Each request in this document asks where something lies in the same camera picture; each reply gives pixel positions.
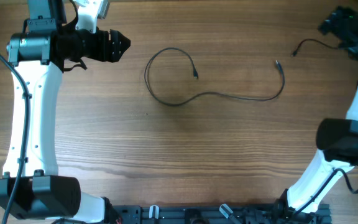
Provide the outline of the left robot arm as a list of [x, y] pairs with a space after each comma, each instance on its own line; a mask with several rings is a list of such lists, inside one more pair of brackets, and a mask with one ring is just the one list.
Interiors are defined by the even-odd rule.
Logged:
[[97, 26], [108, 13], [106, 0], [73, 1], [67, 21], [62, 1], [29, 1], [29, 17], [12, 35], [3, 64], [14, 79], [12, 135], [0, 178], [2, 222], [51, 219], [54, 223], [120, 223], [105, 197], [81, 190], [74, 177], [60, 176], [55, 154], [57, 95], [66, 60], [85, 68], [84, 59], [117, 62], [130, 40]]

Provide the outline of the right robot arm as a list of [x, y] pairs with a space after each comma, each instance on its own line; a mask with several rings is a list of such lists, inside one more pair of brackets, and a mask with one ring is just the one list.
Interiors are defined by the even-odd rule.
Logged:
[[[338, 7], [319, 29], [324, 34], [335, 34], [342, 40], [341, 47], [358, 59], [358, 11]], [[320, 123], [316, 146], [316, 154], [303, 175], [275, 202], [273, 220], [310, 222], [335, 183], [347, 179], [347, 173], [358, 166], [358, 86], [345, 119], [324, 119]], [[358, 188], [347, 188], [358, 194]]]

